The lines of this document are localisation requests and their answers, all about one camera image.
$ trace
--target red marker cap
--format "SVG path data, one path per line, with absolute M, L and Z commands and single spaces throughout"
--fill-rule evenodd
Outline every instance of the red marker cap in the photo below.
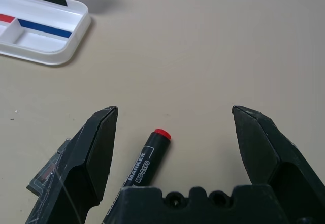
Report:
M 169 133 L 167 133 L 165 130 L 163 130 L 163 129 L 156 129 L 154 132 L 165 136 L 169 140 L 172 139 L 172 136 Z

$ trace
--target marker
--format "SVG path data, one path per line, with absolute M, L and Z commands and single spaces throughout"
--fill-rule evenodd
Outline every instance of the marker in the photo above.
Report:
M 123 187 L 148 186 L 157 171 L 168 146 L 171 143 L 171 136 L 165 130 L 156 129 L 152 132 L 144 145 L 139 158 L 134 164 L 131 173 L 125 180 Z M 102 224 L 112 224 L 115 222 L 117 213 L 118 196 L 115 198 L 111 208 L 107 212 Z

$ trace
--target beige table surface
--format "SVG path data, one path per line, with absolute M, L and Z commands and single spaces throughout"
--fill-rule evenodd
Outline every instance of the beige table surface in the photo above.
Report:
M 101 223 L 156 127 L 174 139 L 153 182 L 164 195 L 249 184 L 234 104 L 271 117 L 325 180 L 325 0 L 84 2 L 93 25 L 66 66 L 0 57 L 1 223 L 25 222 L 29 180 L 109 105 L 119 108 L 111 176 L 86 223 Z

